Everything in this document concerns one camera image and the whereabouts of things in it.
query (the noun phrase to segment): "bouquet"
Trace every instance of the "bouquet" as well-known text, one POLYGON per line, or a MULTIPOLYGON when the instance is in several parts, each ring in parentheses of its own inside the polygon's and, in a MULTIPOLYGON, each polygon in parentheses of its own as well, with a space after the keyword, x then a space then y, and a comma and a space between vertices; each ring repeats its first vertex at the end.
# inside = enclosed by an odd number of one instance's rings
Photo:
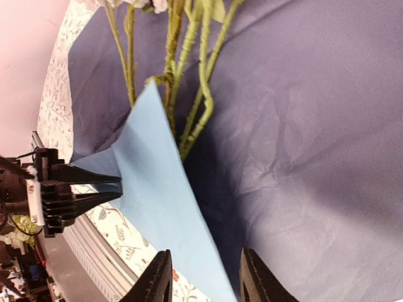
POLYGON ((229 12, 225 12, 223 0, 96 0, 98 4, 105 7, 106 14, 119 50, 122 61, 123 73, 125 76, 128 99, 132 107, 136 103, 135 73, 138 68, 134 63, 134 30, 135 30, 135 10, 142 9, 148 13, 163 13, 168 11, 168 31, 166 38, 166 64, 162 75, 151 77, 158 85, 165 86, 163 96, 164 108, 171 127, 174 138, 179 142, 179 154, 184 161, 195 144, 201 131, 212 116, 214 100, 210 92, 209 81, 212 76, 215 64, 224 44, 225 37, 230 28, 232 20, 239 5, 243 0, 232 0, 229 12), (128 40, 128 50, 125 53, 121 38, 122 35, 117 30, 115 10, 123 2, 128 3, 127 15, 124 21, 125 35, 128 40), (188 27, 181 47, 179 61, 176 61, 178 51, 178 39, 181 34, 183 18, 188 18, 188 27), (212 20, 222 23, 222 29, 217 38, 211 56, 207 59, 208 41, 210 36, 210 24, 212 20), (176 133, 175 106, 181 78, 184 73, 186 61, 190 51, 196 43, 196 36, 201 29, 200 38, 200 63, 199 79, 200 88, 193 103, 193 107, 186 120, 186 125, 180 137, 176 133), (196 121, 196 116, 204 101, 204 111, 196 121))

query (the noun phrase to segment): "blue paper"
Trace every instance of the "blue paper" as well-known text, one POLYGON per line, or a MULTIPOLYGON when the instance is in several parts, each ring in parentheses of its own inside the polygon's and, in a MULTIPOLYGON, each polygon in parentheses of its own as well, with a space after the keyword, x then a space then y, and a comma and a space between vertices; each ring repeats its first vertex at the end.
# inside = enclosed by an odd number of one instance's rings
POLYGON ((157 250, 169 249, 174 267, 218 302, 236 301, 221 258, 184 173, 155 83, 139 96, 121 137, 74 163, 122 177, 113 204, 157 250))

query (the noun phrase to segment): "floral pattern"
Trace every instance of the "floral pattern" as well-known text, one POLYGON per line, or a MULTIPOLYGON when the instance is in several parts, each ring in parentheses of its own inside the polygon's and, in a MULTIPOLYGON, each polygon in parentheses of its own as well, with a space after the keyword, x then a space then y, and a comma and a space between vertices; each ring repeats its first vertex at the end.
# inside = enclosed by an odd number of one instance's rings
MULTIPOLYGON (((38 118, 37 131, 46 147, 57 148, 68 161, 73 150, 71 93, 68 53, 94 14, 97 6, 88 0, 71 0, 60 27, 50 59, 38 118)), ((90 185, 73 186, 75 193, 93 193, 90 185)), ((157 250, 112 204, 105 203, 86 213, 103 238, 120 258, 141 276, 157 250)), ((210 302, 177 270, 173 270, 174 302, 210 302)))

